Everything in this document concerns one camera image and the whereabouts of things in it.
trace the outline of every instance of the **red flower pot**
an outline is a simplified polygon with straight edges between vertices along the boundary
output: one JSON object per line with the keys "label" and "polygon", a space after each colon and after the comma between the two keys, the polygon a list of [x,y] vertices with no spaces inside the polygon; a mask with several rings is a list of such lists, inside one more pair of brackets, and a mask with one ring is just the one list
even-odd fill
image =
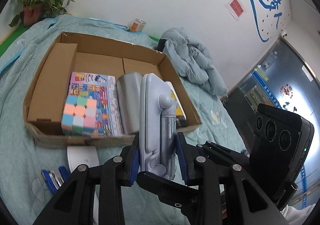
{"label": "red flower pot", "polygon": [[23,25],[30,27],[39,21],[41,15],[42,4],[38,4],[34,9],[29,10],[29,7],[23,8]]}

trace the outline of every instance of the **white cloth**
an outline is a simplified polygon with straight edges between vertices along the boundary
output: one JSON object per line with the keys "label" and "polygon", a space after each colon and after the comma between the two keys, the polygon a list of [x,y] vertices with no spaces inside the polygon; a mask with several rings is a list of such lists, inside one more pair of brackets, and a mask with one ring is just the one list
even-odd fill
{"label": "white cloth", "polygon": [[281,211],[281,214],[285,217],[290,225],[302,225],[314,207],[315,204],[312,204],[302,210],[297,210],[295,207],[287,205]]}

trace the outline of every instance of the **camera lens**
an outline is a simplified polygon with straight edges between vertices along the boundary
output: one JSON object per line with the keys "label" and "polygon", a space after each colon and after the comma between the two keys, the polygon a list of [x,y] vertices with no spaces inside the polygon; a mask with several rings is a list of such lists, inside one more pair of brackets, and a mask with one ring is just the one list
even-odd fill
{"label": "camera lens", "polygon": [[258,117],[257,119],[257,129],[260,131],[262,128],[262,118]]}
{"label": "camera lens", "polygon": [[281,150],[286,151],[291,144],[291,135],[288,130],[283,130],[280,134],[279,145]]}
{"label": "camera lens", "polygon": [[268,121],[265,130],[266,139],[273,140],[276,135],[276,124],[273,121]]}

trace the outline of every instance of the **security camera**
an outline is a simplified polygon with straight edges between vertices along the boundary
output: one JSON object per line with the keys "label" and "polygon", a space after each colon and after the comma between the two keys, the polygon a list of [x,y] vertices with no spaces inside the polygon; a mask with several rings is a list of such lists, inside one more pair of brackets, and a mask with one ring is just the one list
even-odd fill
{"label": "security camera", "polygon": [[280,33],[280,36],[283,37],[283,38],[286,37],[286,36],[288,36],[287,31],[282,28],[282,29],[281,29],[281,33]]}

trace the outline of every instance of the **cardboard box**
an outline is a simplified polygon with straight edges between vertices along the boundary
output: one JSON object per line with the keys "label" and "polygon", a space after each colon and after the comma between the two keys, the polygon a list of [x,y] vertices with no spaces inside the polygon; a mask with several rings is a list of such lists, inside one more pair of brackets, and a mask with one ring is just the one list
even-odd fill
{"label": "cardboard box", "polygon": [[194,131],[200,117],[168,57],[158,51],[103,37],[62,32],[42,59],[23,102],[23,118],[36,144],[46,147],[67,145],[130,145],[133,135],[121,137],[64,136],[61,129],[63,107],[72,71],[115,76],[128,72],[154,73],[170,81]]}

